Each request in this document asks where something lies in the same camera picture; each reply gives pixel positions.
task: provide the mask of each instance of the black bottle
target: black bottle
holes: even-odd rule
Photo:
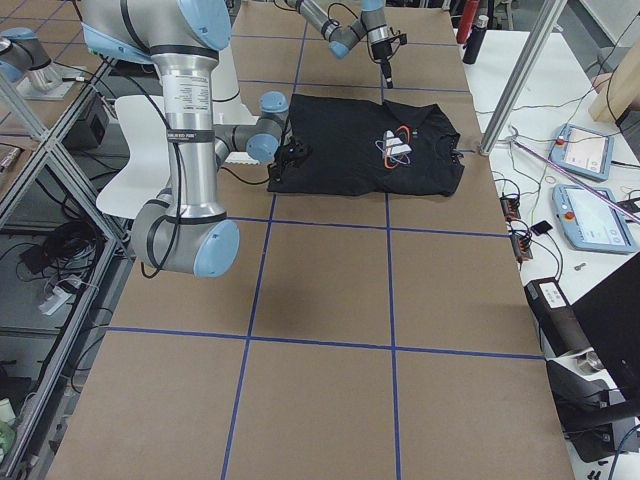
[[[464,57],[462,62],[468,65],[476,63],[478,53],[480,53],[480,47],[482,46],[482,40],[484,40],[484,34],[487,33],[487,24],[489,23],[489,17],[486,15],[478,16],[478,20],[471,28],[471,35],[465,45]]]

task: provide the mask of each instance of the robot end effector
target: robot end effector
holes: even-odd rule
[[[387,25],[384,0],[363,0],[360,16],[346,27],[340,26],[340,23],[332,19],[314,0],[286,0],[286,3],[320,32],[329,42],[329,49],[337,58],[346,57],[366,36],[371,59],[380,65],[387,88],[393,88],[389,60],[400,45],[407,43],[407,35],[395,33]],[[394,50],[393,43],[396,41],[398,46]]]

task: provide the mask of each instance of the power strip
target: power strip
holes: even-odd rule
[[[56,286],[53,287],[51,295],[38,305],[38,310],[40,310],[43,315],[53,315],[67,300],[78,292],[80,285],[83,283],[84,282],[75,275],[70,275],[64,280],[59,281]]]

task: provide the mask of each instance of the black cable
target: black cable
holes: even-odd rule
[[[164,126],[166,127],[166,129],[167,130],[171,130],[171,125],[169,124],[169,121],[164,116],[164,114],[162,113],[162,111],[160,110],[158,105],[156,105],[156,103],[153,101],[153,99],[149,95],[149,92],[147,92],[142,85],[140,85],[138,82],[136,82],[135,79],[133,79],[129,75],[126,75],[126,74],[118,71],[118,69],[116,67],[112,67],[112,69],[116,73],[118,73],[120,76],[122,76],[123,78],[129,80],[131,83],[133,83],[140,90],[142,95],[144,95],[144,97],[149,101],[149,103],[151,104],[153,109],[156,111],[156,113],[158,114],[158,116],[162,120],[162,123],[164,123]],[[182,206],[182,164],[183,164],[183,159],[182,159],[182,153],[180,152],[180,147],[178,146],[178,144],[177,143],[172,143],[172,145],[173,145],[173,149],[174,149],[175,157],[176,157],[176,171],[178,172],[178,192],[177,192],[176,221],[173,224],[173,231],[171,232],[171,238],[169,240],[169,245],[167,247],[167,251],[165,252],[164,256],[162,257],[162,260],[160,260],[160,263],[158,264],[158,266],[155,267],[155,271],[153,273],[151,273],[151,274],[148,274],[145,271],[144,263],[140,262],[140,271],[142,272],[142,276],[144,278],[147,278],[147,279],[154,278],[163,269],[164,264],[166,263],[167,259],[169,258],[169,254],[171,253],[171,250],[173,249],[173,246],[175,244],[176,238],[178,236],[178,229],[179,229],[180,221],[182,219],[181,206]]]
[[[620,457],[620,453],[622,452],[622,448],[624,447],[625,442],[629,439],[629,437],[631,437],[631,435],[636,433],[638,430],[640,430],[640,424],[634,425],[633,427],[631,427],[629,431],[625,434],[625,436],[622,437],[622,440],[620,441],[618,448],[616,448],[616,454],[613,457],[613,462],[611,463],[611,470],[609,470],[608,480],[613,480],[613,473],[616,469],[616,465],[618,464],[618,458]]]
[[[89,177],[89,180],[93,182],[95,180],[99,180],[101,178],[108,177],[109,175],[115,175],[116,173],[118,173],[118,171],[119,170],[115,170],[115,171],[112,171],[112,172],[99,173],[98,175],[94,175],[93,177]]]
[[[78,67],[72,67],[71,65],[66,65],[62,62],[59,61],[54,61],[53,63],[55,63],[56,65],[60,65],[61,67],[65,67],[65,68],[70,68],[71,70],[77,70],[79,72],[82,73],[86,73],[87,75],[91,75],[91,79],[95,80],[96,82],[100,82],[100,84],[113,96],[113,98],[117,98],[118,96],[114,93],[113,90],[111,90],[111,88],[109,87],[109,85],[107,85],[107,83],[102,80],[101,78],[99,78],[98,76],[96,76],[95,73],[91,73],[89,70],[84,70],[82,68],[78,68]]]
[[[544,233],[547,237],[549,237],[549,240],[553,242],[553,244],[556,247],[556,250],[558,250],[558,255],[560,256],[560,266],[558,268],[558,276],[556,278],[556,281],[560,282],[560,278],[562,277],[562,272],[564,271],[564,256],[562,255],[562,250],[560,250],[560,247],[556,243],[556,240],[551,236],[551,234],[549,232],[544,232]]]
[[[36,66],[36,59],[33,58],[33,55],[31,54],[31,52],[29,50],[27,50],[27,48],[20,44],[20,42],[11,42],[11,45],[15,45],[16,47],[20,48],[20,50],[22,50],[24,53],[27,54],[27,56],[29,57],[29,60],[31,60],[31,66],[35,67]]]
[[[70,217],[74,219],[78,219],[82,217],[79,212],[76,212],[75,210],[73,210],[71,207],[66,205],[62,200],[58,200],[49,190],[47,190],[47,187],[45,187],[44,184],[37,178],[36,178],[36,184],[40,187],[40,189],[44,192],[44,194],[47,197],[49,197],[53,202],[57,203],[62,207],[62,212],[65,214],[66,217]]]
[[[216,99],[211,99],[212,102],[215,103],[226,103],[226,102],[230,102],[231,100],[235,100],[236,98],[238,98],[240,96],[240,90],[238,90],[236,92],[235,95],[233,95],[232,97],[229,98],[225,98],[224,100],[216,100]]]
[[[78,361],[76,362],[76,365],[80,365],[80,362],[82,361],[82,359],[83,359],[84,357],[86,357],[86,356],[87,356],[87,354],[91,351],[91,349],[92,349],[93,347],[95,347],[96,345],[98,345],[98,344],[102,341],[102,339],[103,339],[103,338],[104,338],[104,335],[102,335],[102,336],[98,337],[96,340],[94,340],[94,342],[93,342],[91,345],[89,345],[89,346],[84,350],[84,352],[82,352],[82,354],[80,354],[80,357],[78,357]],[[78,390],[78,389],[76,388],[76,386],[75,386],[75,384],[74,384],[74,382],[73,382],[74,377],[76,376],[76,372],[78,372],[78,371],[79,371],[79,370],[78,370],[78,369],[76,369],[76,368],[74,368],[74,369],[73,369],[73,373],[71,374],[71,388],[72,388],[72,389],[73,389],[73,391],[74,391],[74,392],[76,392],[76,393],[82,393],[82,391],[81,391],[81,390]]]
[[[518,186],[518,184],[517,184],[516,182],[514,182],[513,180],[511,180],[511,179],[509,179],[509,178],[507,178],[507,177],[504,177],[504,178],[496,178],[496,179],[494,180],[494,183],[497,183],[497,182],[503,182],[503,185],[502,185],[502,193],[501,193],[503,197],[508,197],[509,195],[515,195],[515,196],[516,196],[516,200],[517,200],[518,204],[520,203],[520,196],[521,196],[521,192],[520,192],[520,187]],[[504,193],[504,187],[505,187],[505,184],[507,184],[507,183],[510,183],[511,185],[513,185],[514,187],[516,187],[516,192],[517,192],[517,193],[508,193],[508,194],[506,194],[506,195],[505,195],[505,193]]]
[[[78,20],[80,20],[81,22],[82,20],[82,13],[80,13],[80,9],[78,8],[78,2],[76,0],[68,0],[71,1],[71,4],[73,5],[73,9],[76,11],[76,15],[78,16]]]
[[[273,0],[273,4],[278,7],[280,10],[284,10],[285,12],[297,12],[297,10],[295,8],[285,8],[285,7],[281,7],[280,5],[278,5],[278,2],[276,0]]]
[[[0,262],[2,260],[4,260],[4,257],[6,257],[9,252],[11,252],[14,248],[18,248],[22,245],[30,245],[32,247],[38,245],[37,243],[31,243],[31,242],[20,242],[20,243],[16,243],[15,245],[13,245],[12,247],[9,247],[7,250],[5,250],[4,252],[2,252],[2,255],[0,255]]]
[[[89,153],[89,152],[87,152],[85,150],[76,150],[74,153],[77,153],[78,155],[84,155],[85,157],[88,157],[91,160],[93,160],[94,162],[102,165],[104,168],[107,168],[107,169],[112,170],[114,172],[119,172],[120,171],[119,168],[115,168],[115,167],[112,167],[111,165],[108,165],[108,164],[104,163],[102,160],[100,160],[94,154]]]
[[[617,167],[640,168],[640,165],[633,165],[631,163],[617,162],[616,160],[611,160],[611,165],[615,165]]]
[[[240,180],[242,183],[246,183],[247,185],[264,185],[265,183],[267,183],[269,181],[269,178],[265,179],[265,180],[261,180],[259,182],[250,182],[248,180],[245,180],[244,178],[241,178],[236,172],[234,172],[233,170],[227,168],[227,167],[220,167],[220,170],[224,170],[225,172],[229,172],[231,175],[233,175],[237,180]]]
[[[356,13],[351,10],[347,5],[345,5],[344,3],[340,3],[340,2],[333,2],[331,4],[329,4],[329,6],[327,7],[327,20],[329,20],[331,23],[338,22],[336,19],[334,19],[331,16],[331,9],[335,6],[339,6],[344,8],[347,12],[349,12],[351,15],[353,15],[353,18],[355,18],[356,20],[359,18],[358,15],[356,15]]]
[[[553,259],[556,261],[556,273],[553,275],[554,278],[557,278],[560,275],[561,269],[562,269],[562,265],[560,263],[560,260],[558,259],[558,257],[556,256],[555,253],[553,253],[551,251],[551,249],[549,247],[547,247],[546,245],[543,245],[542,243],[538,242],[537,240],[535,240],[534,238],[531,238],[531,243],[535,243],[536,245],[538,245],[539,247],[543,248],[544,250],[546,250],[547,252],[549,252],[549,254],[553,257]]]

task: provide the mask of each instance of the touchscreen display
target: touchscreen display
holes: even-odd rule
[[[606,146],[606,137],[572,128],[564,161],[569,165],[600,173]]]
[[[585,242],[604,245],[627,243],[615,212],[606,203],[581,188],[568,188],[566,191]]]

